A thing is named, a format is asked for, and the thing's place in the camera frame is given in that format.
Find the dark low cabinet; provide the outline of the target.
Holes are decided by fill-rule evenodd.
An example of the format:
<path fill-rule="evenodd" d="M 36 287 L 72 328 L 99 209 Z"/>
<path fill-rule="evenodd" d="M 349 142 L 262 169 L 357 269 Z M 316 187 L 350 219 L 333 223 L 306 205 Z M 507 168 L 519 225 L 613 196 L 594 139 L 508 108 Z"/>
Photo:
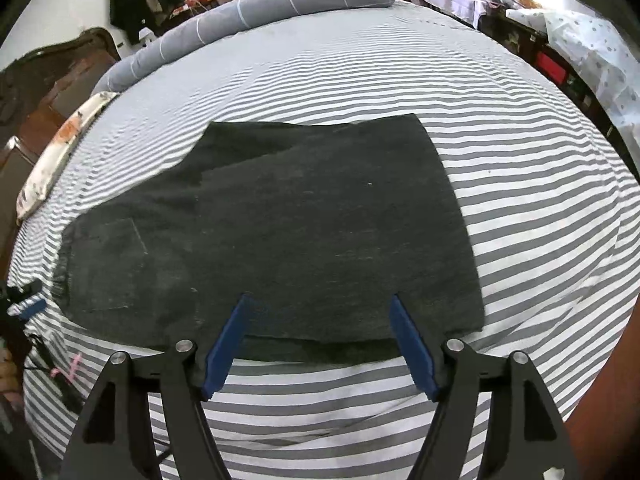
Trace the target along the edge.
<path fill-rule="evenodd" d="M 596 126 L 636 180 L 639 180 L 639 171 L 634 166 L 631 154 L 604 108 L 570 63 L 549 46 L 546 36 L 510 20 L 502 11 L 483 15 L 478 20 L 478 30 L 552 81 Z"/>

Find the white patterned cloth cover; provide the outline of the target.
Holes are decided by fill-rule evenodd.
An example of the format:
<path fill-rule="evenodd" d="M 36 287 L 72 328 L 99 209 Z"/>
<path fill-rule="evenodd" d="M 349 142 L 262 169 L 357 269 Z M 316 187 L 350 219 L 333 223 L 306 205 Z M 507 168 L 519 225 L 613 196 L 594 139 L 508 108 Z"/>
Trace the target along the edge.
<path fill-rule="evenodd" d="M 574 68 L 639 161 L 639 61 L 605 18 L 570 10 L 507 10 L 506 17 L 540 32 Z"/>

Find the black denim pants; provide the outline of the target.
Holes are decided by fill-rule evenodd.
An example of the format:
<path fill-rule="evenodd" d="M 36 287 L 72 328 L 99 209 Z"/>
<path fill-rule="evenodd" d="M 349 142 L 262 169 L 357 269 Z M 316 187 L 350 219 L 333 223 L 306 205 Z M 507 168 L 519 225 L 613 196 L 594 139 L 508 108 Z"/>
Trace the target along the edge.
<path fill-rule="evenodd" d="M 213 122 L 177 166 L 66 226 L 51 292 L 90 332 L 158 350 L 212 338 L 247 297 L 240 357 L 259 361 L 393 358 L 394 297 L 444 336 L 485 323 L 456 194 L 414 115 Z"/>

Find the grey white striped bed sheet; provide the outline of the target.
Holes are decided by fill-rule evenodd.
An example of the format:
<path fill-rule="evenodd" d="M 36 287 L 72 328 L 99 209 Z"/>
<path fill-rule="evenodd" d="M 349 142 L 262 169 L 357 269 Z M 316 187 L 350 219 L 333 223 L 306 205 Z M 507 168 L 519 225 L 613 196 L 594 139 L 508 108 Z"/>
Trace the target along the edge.
<path fill-rule="evenodd" d="M 548 79 L 445 15 L 396 1 L 296 16 L 208 44 L 128 89 L 17 235 L 9 283 L 43 281 L 29 329 L 88 394 L 107 342 L 48 288 L 61 234 L 91 206 L 178 164 L 209 122 L 329 125 L 416 114 L 461 205 L 486 327 L 465 338 L 534 360 L 596 465 L 639 419 L 639 185 Z M 205 403 L 235 479 L 405 479 L 435 405 L 403 359 L 352 367 L 239 360 Z"/>

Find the floral white pillow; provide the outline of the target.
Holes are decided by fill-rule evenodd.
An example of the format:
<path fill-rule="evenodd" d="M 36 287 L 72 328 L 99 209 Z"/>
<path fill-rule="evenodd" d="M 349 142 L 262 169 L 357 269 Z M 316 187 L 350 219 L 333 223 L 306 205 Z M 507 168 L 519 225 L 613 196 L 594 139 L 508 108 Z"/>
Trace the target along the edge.
<path fill-rule="evenodd" d="M 118 92 L 111 91 L 90 96 L 58 128 L 17 195 L 15 209 L 18 222 L 26 220 L 47 200 L 76 145 L 99 114 L 118 96 Z"/>

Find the grey rolled duvet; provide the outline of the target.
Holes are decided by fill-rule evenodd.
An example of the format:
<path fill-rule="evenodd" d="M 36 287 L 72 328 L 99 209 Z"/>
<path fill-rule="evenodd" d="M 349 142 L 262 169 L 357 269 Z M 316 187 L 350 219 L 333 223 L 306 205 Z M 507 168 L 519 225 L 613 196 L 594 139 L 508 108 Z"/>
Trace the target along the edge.
<path fill-rule="evenodd" d="M 395 0 L 232 0 L 189 18 L 133 55 L 113 65 L 94 86 L 94 94 L 123 92 L 159 68 L 212 44 L 277 21 L 309 14 L 385 8 Z"/>

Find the dark wooden headboard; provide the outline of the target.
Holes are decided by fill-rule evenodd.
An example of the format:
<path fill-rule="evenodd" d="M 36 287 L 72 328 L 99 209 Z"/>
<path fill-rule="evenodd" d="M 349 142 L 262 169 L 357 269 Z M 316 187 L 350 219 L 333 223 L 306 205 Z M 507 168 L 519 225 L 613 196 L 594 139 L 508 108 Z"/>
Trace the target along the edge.
<path fill-rule="evenodd" d="M 1 276 L 17 233 L 18 192 L 67 118 L 117 61 L 111 34 L 90 28 L 78 38 L 25 54 L 1 72 Z"/>

